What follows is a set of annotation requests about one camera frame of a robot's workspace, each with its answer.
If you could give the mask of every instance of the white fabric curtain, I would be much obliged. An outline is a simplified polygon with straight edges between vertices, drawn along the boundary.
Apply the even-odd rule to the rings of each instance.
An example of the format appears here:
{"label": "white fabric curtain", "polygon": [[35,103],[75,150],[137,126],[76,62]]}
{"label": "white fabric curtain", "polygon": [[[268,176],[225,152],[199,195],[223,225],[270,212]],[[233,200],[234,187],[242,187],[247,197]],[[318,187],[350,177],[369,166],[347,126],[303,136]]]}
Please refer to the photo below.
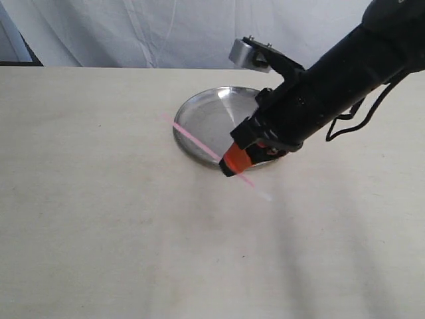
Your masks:
{"label": "white fabric curtain", "polygon": [[47,66],[232,68],[253,35],[304,66],[361,20],[371,0],[0,0]]}

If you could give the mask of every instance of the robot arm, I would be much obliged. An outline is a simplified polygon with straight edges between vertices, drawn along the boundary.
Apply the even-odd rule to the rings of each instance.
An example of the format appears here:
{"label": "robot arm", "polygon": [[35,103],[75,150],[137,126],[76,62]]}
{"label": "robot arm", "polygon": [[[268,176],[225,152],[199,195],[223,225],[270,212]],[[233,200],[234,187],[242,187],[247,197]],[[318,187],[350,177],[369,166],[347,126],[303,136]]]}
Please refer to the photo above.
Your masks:
{"label": "robot arm", "polygon": [[[298,151],[332,121],[327,141],[366,125],[398,83],[425,70],[425,1],[374,0],[361,24],[308,70],[252,37],[236,40],[230,59],[253,70],[273,68],[284,82],[263,89],[257,111],[230,133],[234,143],[220,161],[226,176]],[[353,118],[365,96],[383,84],[361,125],[331,134],[337,120]]]}

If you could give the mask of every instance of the metal plate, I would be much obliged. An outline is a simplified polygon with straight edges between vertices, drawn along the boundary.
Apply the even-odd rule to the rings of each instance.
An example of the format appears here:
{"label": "metal plate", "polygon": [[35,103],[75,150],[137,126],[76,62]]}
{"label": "metal plate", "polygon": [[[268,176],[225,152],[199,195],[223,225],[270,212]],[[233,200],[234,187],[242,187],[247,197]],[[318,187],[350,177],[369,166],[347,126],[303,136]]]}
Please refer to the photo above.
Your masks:
{"label": "metal plate", "polygon": [[[230,132],[251,116],[258,105],[258,90],[242,87],[221,87],[190,98],[175,116],[175,122],[222,157],[233,143]],[[193,159],[218,168],[216,160],[202,151],[176,129],[175,140]]]}

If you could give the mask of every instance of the table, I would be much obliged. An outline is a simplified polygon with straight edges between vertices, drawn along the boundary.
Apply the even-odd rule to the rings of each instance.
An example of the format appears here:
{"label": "table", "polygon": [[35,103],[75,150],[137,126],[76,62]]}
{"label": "table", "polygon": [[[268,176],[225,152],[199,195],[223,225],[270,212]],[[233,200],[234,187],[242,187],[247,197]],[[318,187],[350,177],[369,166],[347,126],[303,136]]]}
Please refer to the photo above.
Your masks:
{"label": "table", "polygon": [[0,68],[0,318],[422,318],[425,74],[362,131],[251,171],[272,202],[161,120],[208,88],[279,83]]}

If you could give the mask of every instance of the black cylinder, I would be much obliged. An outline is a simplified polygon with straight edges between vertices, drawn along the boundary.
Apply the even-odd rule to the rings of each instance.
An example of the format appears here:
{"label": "black cylinder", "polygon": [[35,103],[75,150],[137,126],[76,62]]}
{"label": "black cylinder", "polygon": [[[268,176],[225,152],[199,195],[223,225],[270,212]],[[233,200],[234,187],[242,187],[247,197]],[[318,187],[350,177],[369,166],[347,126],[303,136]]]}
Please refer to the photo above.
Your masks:
{"label": "black cylinder", "polygon": [[289,92],[272,94],[263,116],[282,141],[302,143],[406,65],[390,42],[358,26],[302,76]]}

